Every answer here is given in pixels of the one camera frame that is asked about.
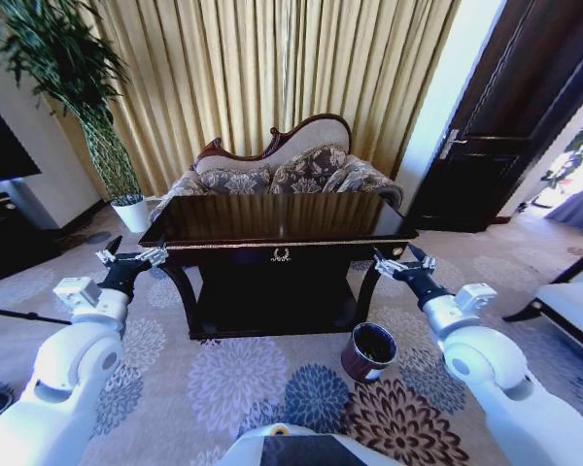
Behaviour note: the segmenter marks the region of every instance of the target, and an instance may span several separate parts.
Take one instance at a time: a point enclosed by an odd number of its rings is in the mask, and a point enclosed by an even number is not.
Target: table top
[[[140,245],[372,244],[416,236],[404,217],[370,192],[176,196]]]

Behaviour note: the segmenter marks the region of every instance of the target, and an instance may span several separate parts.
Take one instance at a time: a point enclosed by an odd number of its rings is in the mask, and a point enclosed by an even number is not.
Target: trash can
[[[341,353],[341,364],[357,382],[370,383],[395,360],[397,345],[393,336],[380,325],[364,322],[352,331]]]

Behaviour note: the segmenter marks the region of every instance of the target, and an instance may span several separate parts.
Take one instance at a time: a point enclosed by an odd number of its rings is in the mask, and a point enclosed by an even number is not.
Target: white wall
[[[572,116],[564,129],[558,134],[557,138],[549,148],[540,157],[539,161],[529,171],[520,186],[514,191],[512,197],[508,199],[503,208],[498,213],[499,216],[512,216],[521,202],[529,201],[527,199],[533,187],[544,176],[551,164],[558,155],[564,152],[566,146],[572,141],[576,133],[583,127],[583,104]]]
[[[400,210],[410,209],[442,136],[486,47],[505,0],[462,0],[440,55],[428,94],[395,182],[404,190]]]
[[[37,226],[59,228],[100,197],[48,108],[43,103],[35,108],[33,85],[31,80],[22,80],[17,89],[15,79],[0,68],[0,115],[42,171],[19,182],[25,183],[29,192],[22,186],[8,186],[7,190],[28,192],[35,198],[31,203],[38,201],[43,206],[48,217],[32,215]]]

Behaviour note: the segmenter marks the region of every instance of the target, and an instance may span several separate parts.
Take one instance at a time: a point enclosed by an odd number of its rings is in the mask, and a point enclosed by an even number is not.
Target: door handle
[[[447,158],[449,154],[449,150],[451,150],[451,146],[454,144],[466,144],[468,142],[467,139],[456,139],[458,137],[458,133],[460,133],[460,129],[452,129],[449,131],[449,137],[447,137],[447,141],[443,146],[443,149],[440,151],[438,155],[438,160],[444,160]]]

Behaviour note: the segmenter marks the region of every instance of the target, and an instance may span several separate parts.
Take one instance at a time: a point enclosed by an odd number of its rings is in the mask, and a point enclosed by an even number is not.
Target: sofa
[[[348,123],[332,114],[311,116],[292,131],[271,128],[272,141],[254,156],[208,144],[152,210],[152,221],[174,196],[373,191],[397,210],[403,192],[370,163],[350,154]]]

